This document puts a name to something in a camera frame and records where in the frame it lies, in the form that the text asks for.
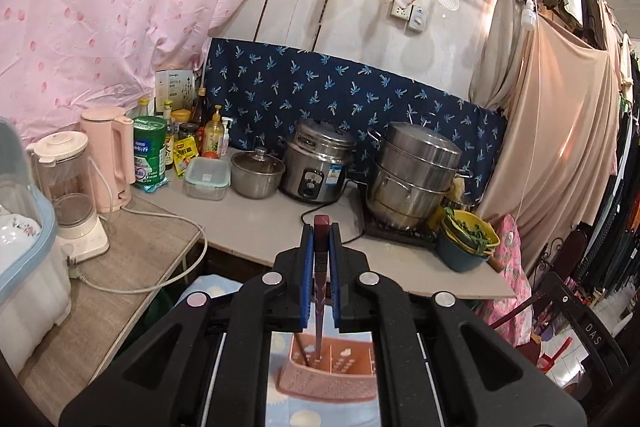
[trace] white wall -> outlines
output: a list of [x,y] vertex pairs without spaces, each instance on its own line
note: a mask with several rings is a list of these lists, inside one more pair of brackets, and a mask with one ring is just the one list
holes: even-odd
[[[253,40],[265,0],[247,0],[215,36]],[[450,12],[417,0],[427,30],[415,33],[389,16],[391,0],[329,0],[315,51],[408,76],[467,99],[490,25],[489,0],[460,0]],[[324,0],[269,0],[257,41],[310,50]]]

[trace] electric kettle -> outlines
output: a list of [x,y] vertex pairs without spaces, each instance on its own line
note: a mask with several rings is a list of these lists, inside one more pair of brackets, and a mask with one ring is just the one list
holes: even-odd
[[124,116],[121,107],[99,105],[82,111],[80,127],[89,138],[87,150],[98,168],[90,169],[96,210],[109,212],[110,198],[105,185],[113,197],[113,210],[118,210],[129,203],[129,185],[136,181],[133,120]]

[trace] green can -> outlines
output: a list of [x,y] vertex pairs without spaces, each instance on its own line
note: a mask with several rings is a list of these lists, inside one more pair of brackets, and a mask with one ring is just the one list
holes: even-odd
[[159,116],[133,119],[133,161],[136,182],[155,185],[164,179],[166,121]]

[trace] countertop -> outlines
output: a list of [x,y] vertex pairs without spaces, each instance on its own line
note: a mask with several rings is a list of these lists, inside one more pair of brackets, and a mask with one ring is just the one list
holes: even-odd
[[[132,190],[129,208],[163,212]],[[105,229],[109,250],[78,267],[91,282],[118,289],[167,280],[199,236],[198,230],[183,221],[123,210],[113,214]],[[54,425],[66,404],[111,362],[156,293],[118,295],[71,281],[69,316],[45,335],[18,375],[25,391]]]
[[[234,153],[229,149],[225,157]],[[273,266],[276,254],[300,244],[300,214],[317,205],[295,201],[278,191],[265,200],[250,200],[229,188],[220,201],[197,200],[187,196],[184,182],[172,169],[170,183],[155,193],[141,197],[172,214],[189,217],[203,225],[208,243],[222,251],[266,266]],[[357,189],[351,185],[337,203],[318,210],[340,225],[343,241],[359,234],[361,206]],[[313,213],[306,216],[313,222]],[[431,296],[449,291],[462,299],[513,297],[507,281],[488,264],[467,273],[456,273],[430,250],[411,248],[378,239],[361,237],[349,244],[363,251],[373,271],[396,280],[404,290]]]

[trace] blender base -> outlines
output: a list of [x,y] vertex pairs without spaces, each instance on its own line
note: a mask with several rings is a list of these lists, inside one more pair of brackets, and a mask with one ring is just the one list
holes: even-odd
[[82,263],[82,261],[91,259],[109,249],[109,239],[107,239],[100,219],[97,219],[91,231],[82,237],[66,239],[58,236],[57,241],[65,257],[76,263]]

